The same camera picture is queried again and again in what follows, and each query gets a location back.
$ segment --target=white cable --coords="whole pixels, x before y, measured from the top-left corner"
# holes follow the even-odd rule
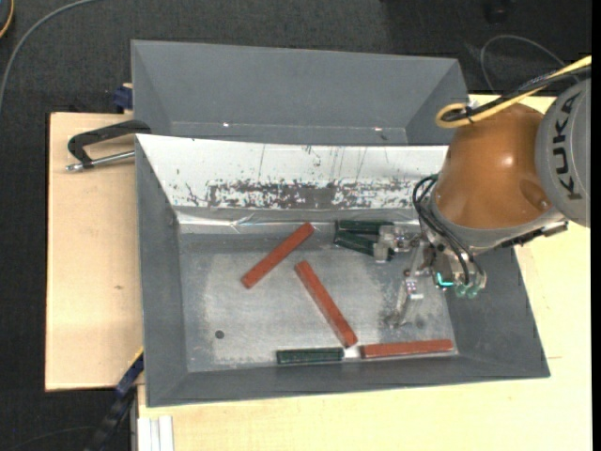
[[[58,8],[57,10],[49,13],[42,19],[38,20],[36,23],[33,24],[33,26],[31,28],[29,28],[29,30],[27,30],[25,32],[25,34],[22,36],[21,40],[19,40],[19,43],[17,43],[17,46],[15,47],[15,49],[12,51],[12,54],[10,55],[10,59],[8,60],[8,63],[7,63],[7,68],[4,72],[4,76],[2,77],[2,84],[0,84],[0,117],[2,116],[2,106],[4,103],[4,96],[7,91],[8,76],[10,75],[10,71],[12,70],[12,66],[15,62],[15,59],[17,58],[17,54],[22,49],[24,44],[27,42],[27,39],[29,39],[31,34],[33,34],[38,28],[40,28],[46,22],[48,22],[49,20],[54,18],[56,15],[59,15],[65,11],[71,10],[73,8],[81,7],[82,5],[87,5],[87,4],[91,4],[94,2],[101,2],[101,1],[105,1],[105,0],[79,0],[78,2],[73,2],[72,4],[65,5],[64,7]]]
[[[482,69],[482,74],[485,77],[486,84],[488,85],[488,89],[492,93],[497,93],[497,92],[493,88],[493,86],[490,82],[490,79],[488,78],[488,72],[486,71],[486,65],[485,65],[486,49],[488,48],[488,45],[490,45],[493,41],[503,40],[503,39],[517,40],[517,41],[523,41],[525,43],[529,43],[530,45],[536,47],[538,50],[540,50],[540,51],[544,52],[545,54],[547,54],[548,56],[550,56],[553,60],[555,60],[558,64],[560,64],[560,67],[563,67],[565,65],[565,62],[563,60],[561,60],[558,56],[556,56],[554,53],[552,53],[549,49],[543,47],[540,43],[536,43],[534,40],[526,39],[525,37],[520,37],[518,35],[511,35],[511,34],[497,35],[496,37],[493,37],[487,43],[485,43],[484,46],[482,47],[482,50],[480,51],[480,67]]]

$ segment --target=wooden table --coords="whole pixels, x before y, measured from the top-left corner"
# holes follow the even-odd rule
[[[142,344],[133,165],[64,170],[72,135],[128,118],[50,121],[48,391],[113,386]],[[549,379],[153,409],[140,385],[136,411],[173,416],[177,451],[592,448],[590,238],[571,225],[516,249]]]

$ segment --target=red wooden block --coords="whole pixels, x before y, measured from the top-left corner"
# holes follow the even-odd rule
[[[309,294],[311,294],[311,297],[328,320],[328,323],[333,328],[343,346],[348,348],[353,344],[356,344],[358,340],[357,336],[353,333],[347,320],[330,297],[326,288],[323,287],[323,284],[321,284],[321,281],[316,276],[309,263],[306,260],[303,260],[303,262],[299,262],[294,267],[294,270],[297,272],[297,275],[309,291]]]
[[[301,225],[297,230],[290,234],[281,244],[273,249],[266,257],[264,257],[258,264],[244,274],[242,277],[242,284],[250,289],[257,282],[259,282],[265,275],[271,271],[275,266],[282,262],[288,254],[294,249],[299,247],[311,234],[315,228],[305,223]]]
[[[360,346],[361,357],[363,359],[445,352],[452,349],[453,341],[451,339],[432,339],[429,341],[393,342]]]

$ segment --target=black clamp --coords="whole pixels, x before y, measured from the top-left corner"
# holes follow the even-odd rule
[[[95,167],[98,163],[105,163],[115,161],[120,158],[131,157],[132,152],[126,152],[125,154],[117,154],[103,158],[101,161],[97,159],[93,160],[85,151],[85,147],[98,144],[98,142],[104,142],[105,140],[115,139],[122,137],[123,135],[129,135],[130,133],[151,133],[150,127],[148,127],[141,120],[128,120],[116,125],[110,125],[108,127],[102,127],[94,131],[78,133],[70,138],[67,144],[69,152],[77,159],[80,163],[75,165],[69,165],[68,170],[81,170]]]

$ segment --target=black floor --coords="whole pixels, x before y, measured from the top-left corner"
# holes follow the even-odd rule
[[[0,40],[0,72],[33,23],[73,1],[17,0],[16,23]],[[498,25],[485,21],[482,4],[119,0],[37,30],[15,60],[0,116],[0,450],[82,449],[111,403],[110,391],[43,393],[47,112],[114,112],[113,90],[131,79],[130,39],[446,55],[459,60],[473,92],[491,89],[481,50],[498,35],[535,40],[564,61],[592,50],[592,0],[516,0]],[[485,54],[497,91],[557,66],[522,40],[495,40]],[[38,436],[46,437],[31,441]],[[107,449],[127,449],[128,439],[124,428]]]

